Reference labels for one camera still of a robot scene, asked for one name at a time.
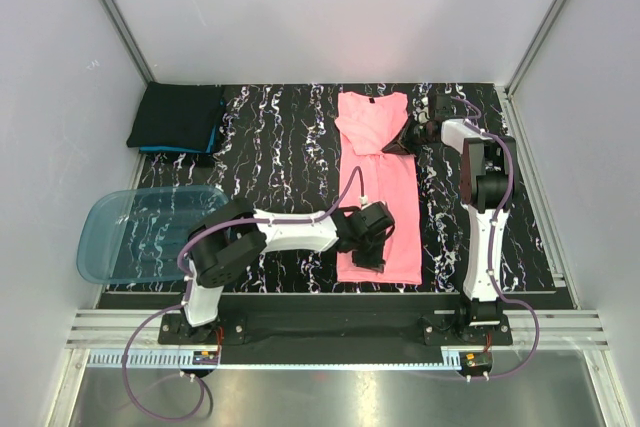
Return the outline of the pink t shirt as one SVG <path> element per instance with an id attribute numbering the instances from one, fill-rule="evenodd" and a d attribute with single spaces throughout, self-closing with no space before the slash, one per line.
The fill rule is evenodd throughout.
<path id="1" fill-rule="evenodd" d="M 422 243 L 415 160 L 385 154 L 382 149 L 408 120 L 404 93 L 370 98 L 354 92 L 338 95 L 335 125 L 340 134 L 340 180 L 344 189 L 355 167 L 360 167 L 368 200 L 384 202 L 395 221 L 385 241 L 384 271 L 356 266 L 350 253 L 337 255 L 337 280 L 419 285 L 422 283 Z"/>

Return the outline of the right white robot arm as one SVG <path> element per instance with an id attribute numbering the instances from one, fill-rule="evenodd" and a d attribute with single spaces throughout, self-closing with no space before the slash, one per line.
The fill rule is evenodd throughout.
<path id="1" fill-rule="evenodd" d="M 516 143 L 478 127 L 482 113 L 465 99 L 429 94 L 426 102 L 426 118 L 407 120 L 382 152 L 416 155 L 423 146 L 440 143 L 460 155 L 459 190 L 469 214 L 470 244 L 451 329 L 472 344 L 498 329 L 502 320 L 501 256 L 518 174 Z"/>

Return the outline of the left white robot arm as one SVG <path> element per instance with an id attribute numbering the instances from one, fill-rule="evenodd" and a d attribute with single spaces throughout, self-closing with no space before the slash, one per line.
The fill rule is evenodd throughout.
<path id="1" fill-rule="evenodd" d="M 306 250 L 347 253 L 353 263 L 374 273 L 384 271 L 383 251 L 395 220 L 383 202 L 361 199 L 356 206 L 331 206 L 307 214 L 273 213 L 230 201 L 189 233 L 177 256 L 185 273 L 181 320 L 168 332 L 182 343 L 208 341 L 219 327 L 224 288 L 235 282 L 260 255 Z"/>

